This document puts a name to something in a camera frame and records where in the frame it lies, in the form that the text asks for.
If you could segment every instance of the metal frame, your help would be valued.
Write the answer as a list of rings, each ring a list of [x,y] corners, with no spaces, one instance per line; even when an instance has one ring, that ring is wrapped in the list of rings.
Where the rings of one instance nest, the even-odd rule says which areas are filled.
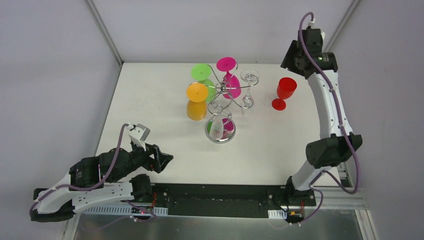
[[[379,240],[370,210],[355,210],[363,240]]]
[[[123,65],[119,65],[118,74],[116,75],[116,80],[115,80],[115,86],[113,86],[112,94],[108,98],[109,99],[109,103],[107,104],[106,115],[104,116],[104,119],[101,122],[101,131],[100,131],[100,135],[98,136],[98,139],[97,139],[97,145],[95,146],[95,150],[94,150],[94,152],[92,154],[93,156],[96,154],[97,149],[99,148],[100,138],[102,137],[103,129],[105,128],[106,118],[108,117],[109,109],[111,109],[112,99],[113,99],[113,97],[115,95],[115,90],[117,89],[118,79],[121,76],[122,67],[123,67]]]
[[[351,19],[351,16],[354,14],[361,1],[362,0],[352,0],[352,2],[350,2],[350,5],[347,7],[346,11],[341,17],[340,22],[337,24],[337,27],[335,28],[327,44],[325,45],[323,49],[324,52],[331,52],[333,50],[336,42],[339,40],[341,33],[345,30],[346,24]]]
[[[104,41],[106,42],[107,46],[109,47],[111,53],[113,54],[115,60],[117,63],[122,66],[124,64],[124,61],[118,52],[117,46],[115,45],[114,41],[112,40],[111,35],[109,34],[108,29],[106,28],[105,23],[102,20],[102,17],[100,16],[99,11],[97,10],[96,4],[93,0],[84,0],[87,9],[91,13],[91,16],[93,17],[93,20],[98,28],[98,31],[100,32],[101,36],[103,37]]]
[[[120,55],[120,53],[119,53],[119,51],[118,51],[118,49],[117,49],[117,47],[116,47],[116,45],[113,41],[108,29],[105,26],[105,23],[102,20],[102,17],[100,15],[99,11],[97,10],[97,7],[94,3],[94,0],[84,0],[84,2],[87,6],[87,9],[91,13],[93,20],[94,20],[100,34],[102,35],[105,43],[109,47],[109,50],[111,51],[111,53],[113,54],[117,64],[119,65],[118,75],[116,77],[116,84],[117,84],[119,76],[121,74],[121,70],[122,70],[124,60],[122,59],[122,57],[121,57],[121,55]],[[325,52],[330,52],[334,48],[335,43],[339,39],[339,37],[340,37],[341,33],[343,32],[346,24],[349,22],[351,16],[353,15],[355,10],[357,9],[360,2],[361,2],[361,0],[352,0],[351,1],[349,7],[347,8],[345,13],[343,14],[343,17],[341,18],[340,22],[338,23],[334,33],[329,38],[328,43],[324,48]],[[112,103],[113,95],[115,93],[116,84],[115,84],[115,88],[113,90],[112,96],[110,96],[110,101],[109,101],[109,104],[108,104],[108,111],[109,111],[110,105]],[[104,121],[102,122],[102,132],[103,132],[103,128],[105,126],[106,117],[105,117]],[[100,142],[100,137],[101,137],[101,135],[99,136],[99,140],[97,141],[96,150],[97,150],[98,144]],[[344,163],[342,163],[342,164],[343,164],[344,169],[346,170],[348,180],[350,181],[350,183],[353,183],[352,176],[351,176],[351,174],[349,174],[349,170],[348,170],[346,164],[344,164]],[[355,195],[349,195],[349,194],[346,194],[340,188],[337,188],[337,187],[317,187],[317,188],[322,190],[322,192],[325,196],[324,200],[323,200],[322,207],[321,207],[322,209],[355,210],[357,218],[358,218],[358,224],[359,224],[360,230],[362,232],[363,239],[364,240],[378,240],[379,239],[377,234],[376,234],[376,229],[375,229],[375,226],[374,226],[374,223],[373,223],[373,219],[371,217],[371,213],[368,210],[369,206],[367,204],[367,199],[366,199],[365,193],[362,189],[360,189],[359,192]],[[315,200],[318,202],[320,200],[320,198],[321,197],[319,195],[317,195]],[[314,206],[306,206],[305,208],[313,209],[315,207]],[[81,217],[81,214],[78,213],[72,219],[63,222],[59,236],[58,236],[59,240],[73,240],[74,239],[80,217]]]
[[[136,205],[145,207],[150,206],[150,203],[136,203]],[[93,214],[93,215],[117,215],[117,216],[128,216],[128,215],[134,215],[134,216],[145,216],[150,217],[151,215],[149,213],[140,213],[138,209],[135,209],[136,211],[133,211],[134,208],[125,203],[125,202],[117,202],[116,204],[104,204],[101,206],[94,206],[90,207],[89,209],[85,210],[84,214]],[[168,215],[168,208],[165,207],[154,207],[152,211],[156,216],[167,216]]]

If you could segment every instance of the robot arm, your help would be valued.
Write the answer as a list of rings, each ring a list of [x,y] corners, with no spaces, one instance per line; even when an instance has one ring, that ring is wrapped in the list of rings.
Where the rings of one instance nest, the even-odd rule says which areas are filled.
[[[136,171],[139,167],[160,173],[174,157],[162,153],[158,146],[144,142],[150,133],[147,127],[138,124],[130,125],[127,129],[129,129],[131,139],[131,152],[122,148],[114,148],[99,156],[83,158],[72,166],[64,178],[51,188],[35,189],[34,200],[37,204],[30,211],[31,220],[60,222],[71,219],[74,214],[96,205],[123,200],[142,202],[149,198],[152,195],[152,186],[150,178],[146,174],[137,175],[130,181],[118,181]],[[100,182],[101,176],[105,176],[108,172],[116,151],[119,151],[119,153],[115,164],[105,179],[107,185],[103,183],[91,191],[59,187],[62,185],[77,188],[93,187]],[[46,197],[38,200],[45,194],[47,194]]]
[[[315,63],[328,77],[332,89],[324,77],[312,65],[306,56],[298,37],[293,40],[281,64],[282,68],[302,75],[308,81],[316,102],[319,117],[320,140],[306,146],[306,161],[300,170],[287,180],[284,197],[289,202],[297,202],[310,194],[310,183],[318,179],[322,170],[329,171],[342,162],[347,161],[352,152],[343,137],[339,126],[339,115],[343,118],[343,126],[349,134],[349,140],[355,151],[362,144],[361,135],[354,135],[347,121],[343,103],[338,99],[340,108],[337,109],[332,91],[340,96],[338,83],[338,66],[332,52],[322,52],[323,36],[318,28],[308,27],[302,30],[306,49]]]

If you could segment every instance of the white table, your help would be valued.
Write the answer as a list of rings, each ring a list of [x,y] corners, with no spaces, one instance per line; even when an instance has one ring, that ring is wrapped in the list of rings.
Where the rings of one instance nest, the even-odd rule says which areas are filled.
[[[236,134],[230,142],[216,144],[205,136],[210,113],[201,121],[192,121],[186,115],[186,89],[195,82],[190,75],[193,66],[125,63],[96,154],[116,147],[123,123],[140,123],[151,129],[146,143],[158,145],[174,159],[160,174],[141,167],[125,179],[147,173],[152,183],[284,185],[306,160],[306,145],[320,138],[317,108],[308,82],[277,64],[240,64],[237,77],[246,69],[260,74],[259,84],[251,89],[254,114],[244,117],[232,104]],[[223,76],[216,69],[215,72],[218,77]],[[286,101],[287,108],[276,111],[271,101],[277,97],[277,84],[282,77],[295,79],[297,89]],[[213,74],[209,78],[215,81]],[[244,94],[245,90],[236,99],[238,103]],[[131,150],[127,133],[121,147]],[[339,176],[335,168],[331,172]],[[325,175],[315,185],[336,184]]]

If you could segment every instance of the wire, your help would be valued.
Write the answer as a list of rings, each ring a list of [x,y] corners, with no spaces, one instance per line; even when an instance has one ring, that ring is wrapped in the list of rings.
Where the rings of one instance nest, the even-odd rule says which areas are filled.
[[[133,216],[133,215],[127,215],[127,216],[121,216],[121,217],[119,217],[119,218],[117,218],[117,219],[115,219],[115,220],[113,220],[113,221],[109,222],[108,224],[105,224],[105,225],[103,225],[103,226],[101,226],[101,227],[98,227],[98,228],[94,228],[94,229],[87,229],[87,228],[83,227],[82,225],[80,225],[79,227],[80,227],[80,228],[81,228],[84,232],[95,233],[95,232],[98,232],[98,231],[100,231],[100,230],[103,230],[103,229],[105,229],[105,228],[107,228],[107,227],[109,227],[109,226],[111,226],[111,225],[113,225],[113,224],[115,224],[115,223],[117,223],[117,222],[121,221],[122,219],[134,219],[134,221],[135,221],[135,222],[151,222],[151,221],[155,220],[155,219],[158,217],[158,216],[157,216],[156,214],[154,214],[153,212],[151,212],[151,211],[149,211],[149,210],[147,210],[147,209],[145,209],[145,208],[143,208],[143,207],[136,206],[136,205],[132,204],[132,203],[131,203],[130,201],[128,201],[128,200],[126,200],[126,203],[127,203],[127,204],[129,204],[129,205],[131,205],[131,207],[133,207],[133,208],[138,209],[139,211],[141,211],[141,214],[147,213],[147,214],[150,214],[150,215],[151,215],[151,217],[149,217],[149,219],[139,219],[139,218],[136,218],[136,217],[135,217],[135,216]]]
[[[136,206],[136,205],[134,205],[132,202],[130,202],[128,200],[125,200],[125,202],[127,204],[131,205],[131,207],[140,210],[142,214],[143,213],[147,213],[147,214],[150,214],[151,215],[151,217],[149,217],[149,219],[138,219],[138,218],[135,218],[135,219],[137,219],[137,222],[151,222],[151,221],[155,220],[158,217],[153,212],[151,212],[151,211],[149,211],[149,210],[147,210],[147,209],[145,209],[143,207]]]
[[[353,156],[353,159],[355,161],[355,166],[356,166],[356,184],[355,184],[355,187],[353,188],[352,191],[349,191],[340,183],[339,180],[337,180],[337,178],[331,172],[326,171],[326,170],[323,170],[323,172],[330,175],[332,177],[332,179],[337,183],[337,185],[339,185],[341,187],[341,189],[343,189],[343,191],[345,191],[346,193],[348,193],[350,195],[353,195],[353,194],[357,193],[358,190],[359,190],[361,167],[360,167],[360,163],[359,163],[359,160],[358,160],[358,156],[355,152],[354,147],[351,144],[351,141],[349,140],[349,136],[346,133],[345,126],[343,125],[342,110],[341,110],[341,107],[340,107],[340,103],[339,103],[339,99],[337,97],[336,91],[334,90],[333,84],[331,83],[331,81],[327,77],[327,75],[324,73],[324,71],[320,68],[320,66],[318,66],[318,64],[314,61],[311,54],[308,52],[308,49],[306,48],[305,40],[304,40],[303,34],[302,34],[302,25],[303,25],[305,19],[309,15],[311,16],[311,20],[313,21],[314,20],[314,13],[312,13],[312,12],[306,13],[305,16],[303,16],[302,20],[300,21],[299,31],[298,31],[300,44],[302,45],[302,49],[303,49],[306,57],[309,59],[309,61],[312,63],[312,65],[316,68],[316,70],[322,75],[322,77],[324,78],[325,82],[327,83],[328,87],[331,90],[332,96],[334,98],[335,108],[337,110],[338,123],[339,123],[340,130],[343,133],[344,139],[346,140],[347,146],[349,147],[350,151],[352,152],[352,156]]]
[[[61,188],[70,188],[70,189],[74,189],[74,190],[77,190],[77,191],[91,191],[91,190],[94,190],[97,187],[99,187],[101,184],[103,184],[106,181],[106,179],[109,177],[109,175],[112,172],[112,169],[115,166],[115,163],[116,163],[117,158],[118,158],[119,149],[121,148],[121,142],[122,142],[122,137],[124,135],[124,130],[125,130],[125,127],[127,127],[127,126],[129,126],[127,123],[122,125],[122,127],[120,129],[120,133],[119,133],[118,143],[116,145],[116,151],[115,151],[115,154],[113,155],[112,162],[110,163],[109,169],[107,170],[106,174],[104,175],[104,177],[98,183],[96,183],[95,185],[93,185],[91,187],[77,187],[77,186],[73,186],[73,185],[70,185],[70,184],[61,184],[61,185],[56,186],[55,189],[58,190],[58,189],[61,189]],[[37,201],[34,202],[31,206],[31,208],[29,209],[29,215],[32,214],[32,212],[33,212],[34,208],[37,206],[37,204],[39,204],[43,199],[45,199],[48,195],[50,195],[54,191],[55,191],[54,189],[50,189],[48,192],[43,194],[41,197],[37,198]],[[150,211],[148,211],[144,208],[135,206],[134,204],[130,203],[129,201],[127,201],[127,203],[130,204],[131,206],[133,206],[133,208],[136,208],[136,209],[142,210],[143,212],[152,214],[152,216],[154,216],[154,218],[152,220],[154,220],[156,218],[156,215],[153,212],[150,212]]]
[[[302,212],[305,209],[305,201],[302,200],[302,202],[300,202],[300,210],[299,212]]]
[[[103,225],[101,227],[94,228],[94,229],[88,229],[88,228],[83,227],[82,225],[79,225],[78,227],[81,228],[84,232],[95,233],[95,232],[98,232],[98,231],[100,231],[102,229],[105,229],[105,228],[109,227],[112,224],[115,224],[115,223],[121,221],[122,219],[129,219],[129,218],[130,218],[130,216],[121,216],[120,218],[117,218],[117,219],[109,222],[108,224],[105,224],[105,225]]]
[[[323,191],[313,188],[312,186],[310,186],[310,189],[314,190],[315,192],[318,192],[321,195],[321,200],[319,200],[319,204],[318,206],[315,208],[315,210],[307,217],[305,217],[305,219],[303,219],[302,221],[300,221],[299,223],[304,223],[306,222],[308,219],[312,218],[312,216],[314,216],[318,210],[321,208],[321,206],[323,205],[323,201],[324,201],[324,194]]]
[[[150,208],[154,208],[155,207],[155,204],[156,204],[156,197],[157,197],[158,195],[156,194],[156,192],[154,192],[153,193],[153,201],[151,202],[151,206],[150,206]]]
[[[289,205],[287,204],[285,207],[287,208],[287,210],[285,210],[284,208],[282,208],[281,206],[280,206],[280,204],[278,204],[278,202],[276,201],[276,199],[275,198],[273,198],[272,199],[273,201],[274,201],[274,203],[281,209],[281,211],[283,211],[283,212],[285,212],[285,213],[288,213],[289,211],[290,211],[290,209],[289,209]]]

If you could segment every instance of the purple cable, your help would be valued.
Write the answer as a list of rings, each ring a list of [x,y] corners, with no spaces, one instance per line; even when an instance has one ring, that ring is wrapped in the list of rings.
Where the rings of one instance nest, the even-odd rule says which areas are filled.
[[[107,170],[107,172],[106,172],[106,174],[104,175],[104,177],[98,182],[98,183],[96,183],[95,185],[93,185],[93,186],[91,186],[91,187],[77,187],[77,186],[72,186],[72,185],[70,185],[70,184],[62,184],[62,185],[58,185],[58,186],[56,186],[56,189],[61,189],[61,188],[70,188],[70,189],[74,189],[74,190],[77,190],[77,191],[91,191],[91,190],[94,190],[94,189],[96,189],[98,186],[100,186],[100,185],[102,185],[105,181],[106,181],[106,179],[109,177],[109,175],[111,174],[111,172],[112,172],[112,169],[114,168],[114,165],[115,165],[115,162],[117,161],[117,158],[118,158],[118,153],[119,153],[119,149],[121,148],[121,142],[122,142],[122,137],[123,137],[123,135],[124,135],[124,130],[125,130],[125,127],[127,127],[127,126],[129,126],[127,123],[125,123],[125,124],[123,124],[122,125],[122,127],[121,127],[121,129],[120,129],[120,133],[119,133],[119,139],[118,139],[118,144],[116,145],[116,151],[115,151],[115,154],[113,155],[113,159],[112,159],[112,162],[110,163],[110,167],[109,167],[109,169]],[[55,190],[53,190],[53,189],[50,189],[48,192],[46,192],[44,195],[42,195],[41,197],[39,197],[39,198],[37,198],[38,199],[38,201],[36,201],[36,202],[34,202],[33,204],[32,204],[32,206],[31,206],[31,208],[29,209],[29,215],[31,215],[32,214],[32,212],[33,212],[33,210],[34,210],[34,208],[37,206],[37,204],[39,203],[39,202],[41,202],[43,199],[45,199],[48,195],[50,195],[51,193],[53,193]]]
[[[312,190],[314,190],[315,192],[318,192],[320,195],[321,195],[321,200],[319,200],[319,204],[318,204],[318,206],[315,208],[315,210],[309,215],[309,216],[307,216],[305,219],[303,219],[302,221],[301,221],[301,223],[304,223],[304,222],[306,222],[308,219],[310,219],[310,218],[312,218],[312,216],[313,215],[315,215],[317,212],[318,212],[318,210],[321,208],[321,206],[323,205],[323,201],[324,201],[324,194],[323,194],[323,191],[321,191],[321,190],[319,190],[319,189],[316,189],[316,188],[313,188],[312,186],[310,187],[310,189],[312,189]]]
[[[131,205],[131,207],[133,207],[133,208],[135,208],[135,209],[138,209],[138,210],[140,210],[141,212],[143,212],[143,213],[148,213],[148,214],[150,214],[151,215],[151,217],[149,217],[149,219],[138,219],[138,218],[134,218],[134,219],[136,219],[137,220],[137,222],[151,222],[151,221],[153,221],[153,220],[155,220],[158,216],[156,216],[156,214],[154,214],[153,212],[151,212],[151,211],[149,211],[149,210],[147,210],[147,209],[145,209],[145,208],[142,208],[142,207],[140,207],[140,206],[136,206],[136,205],[134,205],[132,202],[130,202],[130,201],[128,201],[128,200],[125,200],[125,202],[127,203],[127,204],[129,204],[129,205]]]
[[[127,204],[131,205],[131,207],[133,207],[133,208],[135,208],[135,209],[138,209],[138,210],[142,211],[143,213],[150,214],[150,215],[151,215],[151,217],[150,217],[149,219],[138,219],[138,218],[136,218],[136,217],[134,217],[134,218],[133,218],[133,217],[132,217],[132,215],[128,215],[128,216],[121,216],[121,217],[119,217],[119,218],[117,218],[117,219],[115,219],[115,220],[113,220],[113,221],[109,222],[108,224],[105,224],[105,225],[103,225],[103,226],[101,226],[101,227],[98,227],[98,228],[95,228],[95,229],[87,229],[87,228],[83,227],[82,225],[80,225],[79,227],[80,227],[80,228],[81,228],[84,232],[95,233],[95,232],[98,232],[98,231],[100,231],[100,230],[103,230],[103,229],[105,229],[105,228],[109,227],[110,225],[113,225],[113,224],[115,224],[115,223],[117,223],[117,222],[121,221],[122,219],[132,219],[132,218],[133,218],[136,222],[145,223],[145,222],[151,222],[151,221],[155,220],[155,219],[158,217],[158,216],[157,216],[156,214],[154,214],[153,212],[151,212],[151,211],[149,211],[149,210],[147,210],[147,209],[145,209],[145,208],[143,208],[143,207],[136,206],[136,205],[134,205],[132,202],[130,202],[130,201],[128,201],[128,200],[126,200],[125,202],[126,202]]]
[[[109,227],[112,224],[115,224],[115,223],[121,221],[122,219],[129,219],[129,218],[130,218],[130,216],[121,216],[120,218],[117,218],[117,219],[109,222],[108,224],[105,224],[105,225],[98,227],[98,228],[95,228],[95,229],[87,229],[87,228],[83,227],[82,225],[79,225],[78,227],[81,228],[84,232],[95,233],[95,232],[98,232],[102,229]]]
[[[302,25],[303,25],[305,19],[309,15],[311,16],[312,20],[314,20],[314,13],[308,12],[308,13],[305,14],[305,16],[303,16],[302,20],[300,21],[299,32],[298,32],[300,44],[302,45],[302,48],[303,48],[305,55],[307,56],[309,61],[312,63],[312,65],[316,68],[316,70],[322,75],[325,82],[328,84],[328,87],[330,89],[334,89],[330,79],[327,77],[327,75],[324,73],[324,71],[320,68],[320,66],[318,66],[318,64],[314,61],[314,59],[311,57],[311,55],[309,54],[309,52],[306,48],[305,40],[304,40],[304,37],[303,37],[303,34],[302,34]],[[338,123],[340,125],[341,132],[343,133],[344,139],[346,140],[347,146],[349,147],[350,151],[352,152],[352,156],[353,156],[353,159],[355,161],[355,166],[356,166],[356,184],[355,184],[355,187],[353,188],[352,191],[349,191],[340,183],[339,180],[337,180],[337,178],[331,172],[326,171],[326,170],[323,170],[323,172],[330,175],[332,177],[332,179],[337,183],[337,185],[339,187],[341,187],[341,189],[343,189],[343,191],[345,191],[346,193],[348,193],[350,195],[353,195],[353,194],[357,193],[358,190],[359,190],[361,167],[360,167],[358,156],[355,152],[355,149],[352,146],[351,141],[349,140],[349,136],[346,132],[345,126],[343,126],[342,110],[340,108],[340,103],[339,103],[339,99],[337,98],[336,91],[332,90],[331,93],[332,93],[332,96],[334,98],[335,108],[337,110],[337,116],[338,116]]]

